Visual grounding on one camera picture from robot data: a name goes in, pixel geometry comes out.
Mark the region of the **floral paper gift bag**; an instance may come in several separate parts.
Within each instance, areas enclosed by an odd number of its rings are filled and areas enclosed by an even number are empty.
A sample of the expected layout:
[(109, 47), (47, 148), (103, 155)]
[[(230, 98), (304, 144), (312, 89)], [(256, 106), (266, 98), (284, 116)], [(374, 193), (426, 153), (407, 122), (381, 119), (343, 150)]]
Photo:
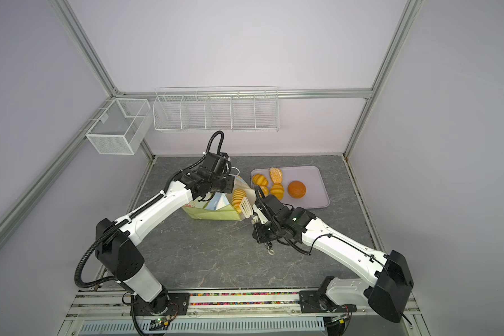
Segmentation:
[[(238, 168), (232, 168), (232, 176), (235, 177), (234, 189), (240, 188), (246, 192), (250, 204), (256, 201), (253, 189), (242, 179)], [(246, 219), (243, 214), (238, 214), (231, 204), (232, 193), (215, 193), (214, 197), (207, 202), (192, 201), (182, 207), (190, 218), (207, 221), (242, 221)]]

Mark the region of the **long ridged fake bread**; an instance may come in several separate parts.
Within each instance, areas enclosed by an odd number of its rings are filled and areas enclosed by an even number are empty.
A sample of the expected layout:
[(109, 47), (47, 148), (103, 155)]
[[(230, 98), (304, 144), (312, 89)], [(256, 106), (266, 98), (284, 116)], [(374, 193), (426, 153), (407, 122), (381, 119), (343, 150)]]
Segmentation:
[(237, 188), (232, 193), (231, 204), (238, 214), (242, 213), (241, 204), (243, 199), (246, 199), (246, 192), (243, 189)]

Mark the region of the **striped yellow fake bread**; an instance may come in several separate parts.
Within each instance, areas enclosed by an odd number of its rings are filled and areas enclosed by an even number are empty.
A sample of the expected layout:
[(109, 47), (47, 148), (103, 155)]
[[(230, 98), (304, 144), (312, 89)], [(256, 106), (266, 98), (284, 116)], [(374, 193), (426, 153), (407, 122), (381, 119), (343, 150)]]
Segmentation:
[(284, 186), (281, 183), (273, 183), (270, 188), (270, 194), (278, 200), (282, 200), (285, 194)]

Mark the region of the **round orange fake bun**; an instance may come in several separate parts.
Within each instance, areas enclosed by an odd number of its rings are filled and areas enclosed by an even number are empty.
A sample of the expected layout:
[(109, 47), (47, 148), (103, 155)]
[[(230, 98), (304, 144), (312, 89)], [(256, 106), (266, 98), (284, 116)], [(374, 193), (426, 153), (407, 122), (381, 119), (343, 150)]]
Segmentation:
[(307, 193), (307, 187), (301, 181), (292, 181), (288, 184), (288, 194), (295, 199), (304, 197)]

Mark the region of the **yellow fake bread roll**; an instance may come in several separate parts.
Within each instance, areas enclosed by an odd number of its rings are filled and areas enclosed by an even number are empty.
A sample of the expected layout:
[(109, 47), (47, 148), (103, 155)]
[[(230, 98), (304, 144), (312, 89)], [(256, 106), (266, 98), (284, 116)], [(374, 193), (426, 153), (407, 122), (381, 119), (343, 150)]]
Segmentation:
[(267, 179), (267, 177), (263, 174), (255, 174), (252, 176), (252, 182), (253, 184), (255, 184), (256, 186), (268, 186), (269, 185), (269, 181)]

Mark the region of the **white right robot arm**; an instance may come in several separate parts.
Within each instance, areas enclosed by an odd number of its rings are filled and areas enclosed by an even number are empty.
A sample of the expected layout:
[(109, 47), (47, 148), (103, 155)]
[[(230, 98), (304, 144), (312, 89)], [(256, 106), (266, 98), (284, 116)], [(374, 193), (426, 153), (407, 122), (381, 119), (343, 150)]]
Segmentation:
[(271, 248), (273, 242), (309, 256), (324, 253), (358, 275), (363, 286), (350, 294), (336, 277), (326, 277), (316, 295), (330, 311), (343, 305), (368, 305), (377, 315), (399, 323), (414, 288), (403, 254), (386, 253), (358, 243), (334, 230), (311, 211), (290, 207), (274, 196), (257, 197), (253, 206), (253, 238)]

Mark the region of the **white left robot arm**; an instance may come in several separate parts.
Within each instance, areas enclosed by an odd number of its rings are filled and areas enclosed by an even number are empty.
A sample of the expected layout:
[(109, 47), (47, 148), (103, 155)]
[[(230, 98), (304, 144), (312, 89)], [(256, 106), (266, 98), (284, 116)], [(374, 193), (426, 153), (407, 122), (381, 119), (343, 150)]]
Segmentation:
[[(133, 294), (133, 302), (143, 304), (148, 313), (165, 313), (170, 304), (167, 289), (148, 269), (138, 246), (153, 229), (190, 202), (209, 201), (216, 193), (230, 193), (235, 181), (231, 169), (228, 154), (206, 152), (196, 163), (174, 173), (165, 187), (139, 208), (115, 221), (101, 220), (96, 226), (95, 242), (76, 266), (75, 285), (91, 288), (114, 281)], [(109, 270), (108, 277), (82, 279), (91, 256)]]

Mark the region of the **lavender plastic tray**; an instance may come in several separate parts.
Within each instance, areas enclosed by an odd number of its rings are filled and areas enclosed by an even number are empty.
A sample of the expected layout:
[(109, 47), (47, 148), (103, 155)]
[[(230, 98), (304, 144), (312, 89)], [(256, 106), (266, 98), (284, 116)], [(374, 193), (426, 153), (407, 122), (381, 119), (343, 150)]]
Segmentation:
[[(326, 186), (319, 168), (315, 166), (281, 167), (281, 185), (284, 195), (281, 202), (306, 209), (323, 209), (330, 205)], [(305, 187), (304, 195), (295, 198), (289, 193), (290, 184), (300, 182)]]

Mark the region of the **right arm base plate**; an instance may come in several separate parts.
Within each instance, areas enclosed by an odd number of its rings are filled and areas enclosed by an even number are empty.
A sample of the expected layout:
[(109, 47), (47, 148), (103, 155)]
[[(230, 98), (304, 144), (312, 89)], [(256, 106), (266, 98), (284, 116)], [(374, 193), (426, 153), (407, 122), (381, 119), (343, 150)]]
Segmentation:
[(302, 313), (354, 313), (357, 312), (355, 305), (338, 305), (326, 294), (320, 294), (319, 291), (300, 291), (299, 305)]

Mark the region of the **white mesh wall box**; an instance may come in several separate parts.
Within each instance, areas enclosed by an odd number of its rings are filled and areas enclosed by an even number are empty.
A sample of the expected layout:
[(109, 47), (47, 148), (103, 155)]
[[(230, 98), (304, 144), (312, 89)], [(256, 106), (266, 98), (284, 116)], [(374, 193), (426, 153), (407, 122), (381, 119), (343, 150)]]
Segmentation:
[(87, 130), (86, 137), (102, 155), (134, 155), (152, 123), (147, 99), (115, 98)]

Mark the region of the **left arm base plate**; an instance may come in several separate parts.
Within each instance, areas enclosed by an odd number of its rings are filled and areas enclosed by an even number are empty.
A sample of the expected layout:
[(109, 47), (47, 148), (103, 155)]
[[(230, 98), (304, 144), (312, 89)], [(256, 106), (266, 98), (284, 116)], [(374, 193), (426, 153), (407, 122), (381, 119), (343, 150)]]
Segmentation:
[(138, 295), (132, 299), (137, 316), (183, 316), (187, 314), (190, 294), (187, 292), (167, 293), (153, 302), (146, 302)]

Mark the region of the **aluminium mounting rail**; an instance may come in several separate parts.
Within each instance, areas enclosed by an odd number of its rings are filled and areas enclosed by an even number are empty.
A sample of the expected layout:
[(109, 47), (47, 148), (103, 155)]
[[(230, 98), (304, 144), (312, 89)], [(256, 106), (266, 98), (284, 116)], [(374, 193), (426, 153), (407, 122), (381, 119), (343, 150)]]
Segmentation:
[(411, 298), (399, 323), (363, 305), (322, 312), (303, 288), (170, 291), (162, 316), (136, 309), (124, 291), (79, 292), (59, 335), (429, 335)]

